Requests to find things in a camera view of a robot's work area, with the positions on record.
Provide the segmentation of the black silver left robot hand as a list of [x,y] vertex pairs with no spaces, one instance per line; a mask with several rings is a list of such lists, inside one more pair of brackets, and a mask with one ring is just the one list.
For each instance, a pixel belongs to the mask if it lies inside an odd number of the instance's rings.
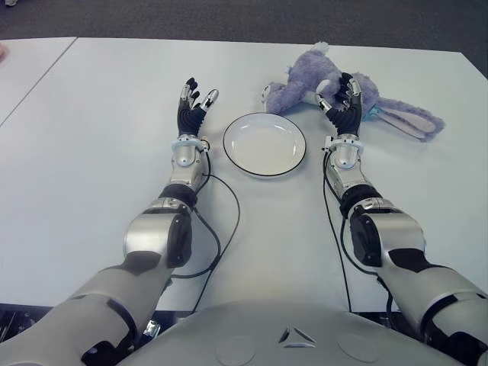
[[198,136],[207,112],[218,99],[219,91],[212,89],[202,102],[196,103],[195,101],[200,96],[197,87],[197,81],[191,77],[181,90],[177,111],[179,136]]

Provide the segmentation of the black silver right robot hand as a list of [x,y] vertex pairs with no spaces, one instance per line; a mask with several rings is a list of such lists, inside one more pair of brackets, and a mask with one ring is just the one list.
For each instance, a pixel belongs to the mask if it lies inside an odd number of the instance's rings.
[[334,104],[324,94],[316,93],[316,103],[336,128],[337,134],[358,136],[362,119],[362,93],[359,83],[351,74],[343,72],[339,78],[339,90],[332,95]]

